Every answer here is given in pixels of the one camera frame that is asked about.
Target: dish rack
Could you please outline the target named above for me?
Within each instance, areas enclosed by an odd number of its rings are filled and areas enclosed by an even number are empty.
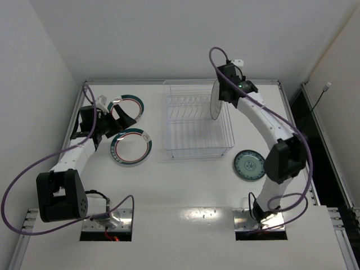
[[[215,80],[167,80],[165,92],[165,149],[168,159],[216,158],[235,141],[227,103],[220,115],[210,115]]]

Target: round plate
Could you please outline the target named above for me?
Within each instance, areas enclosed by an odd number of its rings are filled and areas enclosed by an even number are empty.
[[[109,112],[111,112],[112,116],[117,119],[119,118],[119,116],[117,115],[116,111],[113,110],[114,108],[114,105],[123,105],[123,104],[120,104],[122,101],[133,101],[135,102],[138,107],[139,107],[139,112],[137,114],[137,116],[135,116],[134,120],[136,122],[138,122],[138,120],[140,119],[140,117],[142,116],[143,112],[144,112],[144,103],[141,101],[140,98],[136,97],[136,96],[133,96],[132,94],[124,94],[120,97],[117,97],[116,99],[114,99],[112,102],[109,103],[109,105],[107,106],[107,109],[109,110]],[[126,112],[130,117],[132,117],[132,113],[129,112],[132,111],[131,107],[129,108],[129,110],[126,110],[126,108],[124,106],[121,107],[124,111],[128,111]]]
[[[219,100],[219,81],[216,80],[213,85],[210,99],[210,114],[213,120],[218,119],[221,112],[222,101]]]
[[[137,165],[148,157],[152,148],[150,136],[139,128],[128,128],[114,137],[111,156],[122,165]]]
[[[246,180],[258,180],[265,175],[264,157],[253,150],[239,152],[234,158],[235,172]]]

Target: power cord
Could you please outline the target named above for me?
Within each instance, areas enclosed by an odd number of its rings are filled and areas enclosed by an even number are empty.
[[[117,238],[116,236],[114,236],[114,237],[110,236],[110,235],[107,233],[107,230],[108,230],[108,229],[109,229],[109,228],[105,227],[105,237],[106,237],[107,239],[109,239],[110,241],[120,241],[119,238]]]
[[[101,192],[99,192],[97,190],[88,190],[88,191],[85,191],[85,194],[98,194],[101,197],[103,197],[105,200],[108,199],[108,197],[106,197],[103,193],[101,193]]]
[[[301,196],[302,194],[301,193],[290,193],[290,194],[287,194],[287,195],[284,195],[283,198],[286,198],[286,197],[290,197],[290,196],[294,196],[294,195],[299,195]],[[308,198],[304,198],[305,200],[305,207],[303,209],[303,211],[298,214],[295,218],[292,218],[288,221],[284,221],[282,224],[279,224],[279,225],[276,225],[276,226],[272,226],[272,227],[267,227],[267,228],[259,228],[259,229],[254,229],[250,232],[248,232],[247,234],[250,235],[250,234],[253,234],[253,233],[258,233],[258,232],[265,232],[265,231],[269,231],[269,230],[272,230],[272,229],[275,229],[275,228],[278,228],[278,227],[282,227],[282,226],[285,226],[291,222],[294,222],[295,220],[297,220],[298,218],[300,218],[303,214],[305,214],[306,210],[308,210],[308,207],[309,207],[309,200]]]
[[[241,74],[241,80],[244,80],[244,75],[243,75],[243,73],[242,73],[241,69],[240,69],[238,66],[236,66],[236,65],[235,65],[235,68],[236,68],[236,69],[238,69],[238,71],[240,71],[240,74]]]
[[[98,112],[99,118],[104,115],[104,112],[103,112],[101,109],[97,108],[96,110],[97,110],[97,112]],[[72,136],[78,131],[78,128],[79,128],[79,117],[80,117],[80,110],[78,111],[78,114],[76,115],[76,119],[75,119],[75,123],[74,123],[74,128],[73,128],[73,131],[71,132],[71,136],[70,136],[70,137],[72,137]]]
[[[327,83],[324,88],[322,89],[321,95],[319,96],[319,98],[317,99],[315,105],[312,107],[311,111],[307,114],[307,117],[305,118],[304,123],[301,125],[301,127],[299,128],[301,131],[303,130],[303,128],[306,126],[309,118],[311,117],[311,114],[313,113],[316,105],[318,105],[318,103],[320,102],[320,99],[322,98],[322,95],[325,94],[325,92],[330,88],[331,83]]]

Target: white table surface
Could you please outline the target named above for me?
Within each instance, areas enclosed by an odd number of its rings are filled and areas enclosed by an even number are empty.
[[[264,179],[250,183],[232,169],[235,155],[252,149],[264,157],[267,145],[251,122],[229,107],[235,147],[219,160],[168,162],[164,155],[162,85],[92,85],[95,96],[108,101],[136,95],[145,112],[134,126],[146,131],[153,148],[148,159],[125,168],[110,155],[103,139],[88,160],[81,179],[85,190],[105,193],[114,204],[135,197],[132,242],[80,242],[81,223],[55,233],[31,237],[22,263],[25,269],[346,269],[325,206],[310,204],[306,214],[286,226],[288,240],[235,241],[232,208],[247,207],[247,194],[258,195]],[[277,85],[258,85],[266,104],[286,117]],[[301,172],[287,189],[301,192]],[[294,199],[282,201],[289,205]],[[285,213],[294,217],[304,204]],[[130,208],[130,201],[124,204]],[[197,219],[193,207],[214,207],[217,215]],[[34,231],[62,223],[37,219]]]

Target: blue patterned plate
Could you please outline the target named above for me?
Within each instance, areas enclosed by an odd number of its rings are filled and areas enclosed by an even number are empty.
[[[265,175],[264,157],[253,150],[239,152],[234,158],[234,169],[238,176],[246,180],[258,180]]]

